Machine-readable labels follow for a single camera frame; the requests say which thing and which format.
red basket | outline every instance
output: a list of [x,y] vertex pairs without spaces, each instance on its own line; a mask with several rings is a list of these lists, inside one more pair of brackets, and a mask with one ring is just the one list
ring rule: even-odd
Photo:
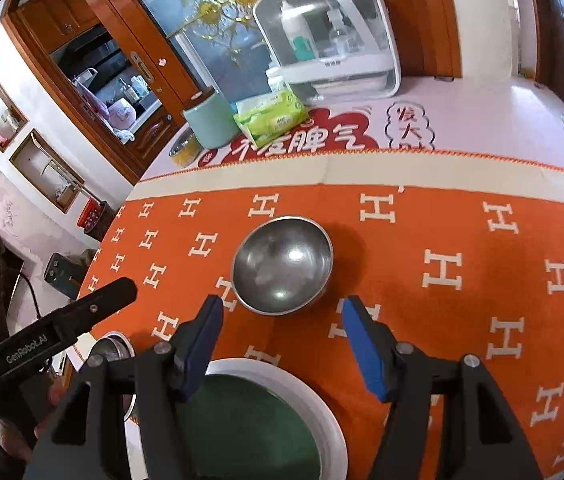
[[100,205],[97,203],[97,201],[93,200],[92,198],[89,198],[88,202],[86,203],[86,206],[84,207],[84,210],[82,211],[81,215],[79,215],[78,227],[84,229],[84,226],[86,225],[86,220],[88,220],[90,214],[93,211],[98,211],[99,208]]

bottle label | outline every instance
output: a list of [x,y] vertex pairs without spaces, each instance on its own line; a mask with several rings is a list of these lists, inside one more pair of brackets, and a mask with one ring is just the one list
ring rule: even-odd
[[309,40],[303,38],[302,36],[296,36],[293,38],[293,51],[297,61],[309,61],[315,59],[315,53],[311,48]]

black cable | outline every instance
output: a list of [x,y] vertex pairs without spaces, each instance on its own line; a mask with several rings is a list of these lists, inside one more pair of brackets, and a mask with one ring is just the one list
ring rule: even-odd
[[[33,285],[31,285],[31,280],[29,280],[28,277],[23,272],[20,272],[19,275],[28,284],[28,288],[31,289],[31,295],[33,296],[33,304],[35,306],[35,315],[37,316],[37,319],[42,319],[42,314],[40,313],[40,306],[37,304],[37,296],[35,295],[35,291],[33,290]],[[51,364],[52,364],[51,359],[46,360],[46,363],[44,364],[44,368],[41,371],[46,373],[48,370],[50,370]]]

stainless steel bowl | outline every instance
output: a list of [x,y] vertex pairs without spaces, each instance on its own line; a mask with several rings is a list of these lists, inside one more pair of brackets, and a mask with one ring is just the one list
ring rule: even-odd
[[[135,357],[135,350],[128,338],[121,332],[108,332],[95,341],[93,348],[90,349],[91,355],[101,355],[107,361],[119,361]],[[122,405],[124,407],[124,420],[127,420],[135,408],[135,395],[123,395]]]
[[300,216],[274,218],[246,237],[233,258],[233,287],[245,307],[281,316],[323,292],[333,267],[326,231]]

metal screw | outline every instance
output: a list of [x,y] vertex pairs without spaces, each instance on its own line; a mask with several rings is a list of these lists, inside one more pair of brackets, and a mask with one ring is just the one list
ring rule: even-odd
[[156,343],[156,345],[153,347],[153,350],[156,354],[167,354],[171,351],[171,343],[167,341],[160,341],[159,343]]
[[411,343],[406,343],[404,341],[400,341],[397,345],[395,345],[395,349],[398,351],[398,354],[413,353],[413,345]]
[[99,354],[95,354],[95,355],[91,355],[91,357],[88,358],[86,364],[92,368],[97,368],[103,362],[104,362],[104,358]]
[[466,354],[464,356],[464,364],[471,368],[477,368],[480,366],[480,358],[477,355]]

